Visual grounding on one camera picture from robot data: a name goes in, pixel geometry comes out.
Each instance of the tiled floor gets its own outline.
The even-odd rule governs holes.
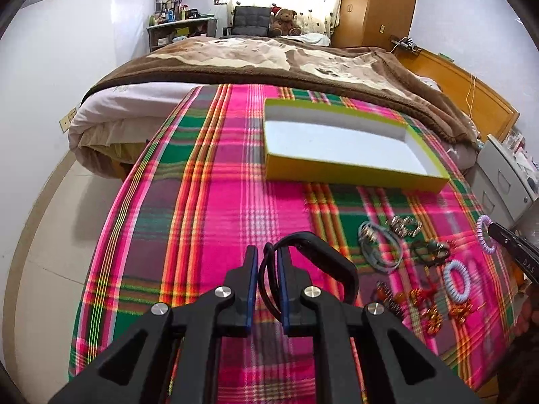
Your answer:
[[[67,382],[73,323],[90,260],[120,180],[75,163],[56,191],[26,260],[15,314],[18,386],[30,404]]]

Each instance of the brown blanket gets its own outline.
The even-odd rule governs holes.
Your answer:
[[[261,83],[320,91],[417,118],[450,144],[475,141],[463,113],[380,48],[327,48],[286,39],[193,37],[134,59],[86,94],[144,82]]]

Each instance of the plaid blanket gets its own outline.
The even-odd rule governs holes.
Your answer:
[[[325,183],[266,182],[262,117],[266,98],[301,98],[381,114],[409,123],[451,174],[439,194],[409,193]],[[505,351],[515,292],[501,256],[485,255],[474,234],[481,207],[438,138],[393,110],[348,98],[263,85],[206,86],[193,90],[165,121],[121,187],[96,246],[76,317],[69,374],[78,374],[137,316],[155,302],[194,302],[241,264],[247,245],[300,230],[327,240],[357,266],[358,305],[371,301],[378,280],[394,293],[426,287],[423,266],[405,248],[400,268],[380,275],[357,244],[366,220],[384,224],[397,215],[423,223],[421,236],[453,241],[453,257],[472,277],[473,313],[463,326],[447,317],[443,287],[436,304],[444,323],[424,332],[420,312],[405,305],[405,325],[473,388]],[[296,265],[336,296],[341,287],[293,251]],[[381,252],[389,259],[386,244]],[[441,284],[439,268],[431,277]],[[257,299],[249,339],[225,338],[219,402],[315,402],[312,342],[288,339]]]

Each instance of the hand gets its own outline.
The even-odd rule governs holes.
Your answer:
[[[533,322],[536,325],[539,325],[539,310],[533,311],[532,308],[532,299],[537,305],[537,298],[539,297],[539,287],[536,285],[531,285],[527,288],[526,294],[528,299],[524,301],[522,305],[522,310],[516,320],[515,325],[515,336],[522,336],[530,329],[530,323]]]

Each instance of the bed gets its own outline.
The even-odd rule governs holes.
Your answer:
[[[267,182],[264,179],[262,115],[266,98],[344,105],[406,122],[426,141],[451,179],[439,194],[339,184]],[[445,316],[430,337],[419,311],[404,305],[404,324],[470,387],[491,375],[511,337],[516,286],[499,252],[485,255],[474,233],[482,209],[424,124],[389,107],[316,91],[260,84],[192,89],[166,118],[124,181],[107,217],[88,271],[76,316],[69,375],[77,375],[155,302],[193,302],[220,285],[241,263],[245,248],[262,250],[299,230],[310,230],[347,256],[359,273],[359,297],[371,301],[378,280],[394,293],[426,284],[423,266],[405,248],[390,276],[370,268],[357,244],[358,226],[394,215],[423,223],[424,238],[451,241],[453,257],[472,277],[474,310],[464,325],[447,319],[444,290],[436,304]],[[386,259],[391,254],[381,248]],[[305,259],[314,284],[336,296],[340,288]],[[440,270],[431,271],[439,281]],[[249,339],[224,339],[218,402],[315,402],[312,342],[288,339],[257,299]]]
[[[486,83],[430,51],[411,53],[398,48],[396,53],[403,66],[419,76],[434,79],[455,105],[471,116],[481,141],[486,142],[489,135],[498,141],[505,140],[520,114]]]
[[[69,129],[70,149],[94,173],[124,179],[189,90],[223,80],[310,89],[391,107],[433,129],[460,170],[475,163],[470,120],[392,54],[236,36],[188,39],[113,71],[85,96]]]

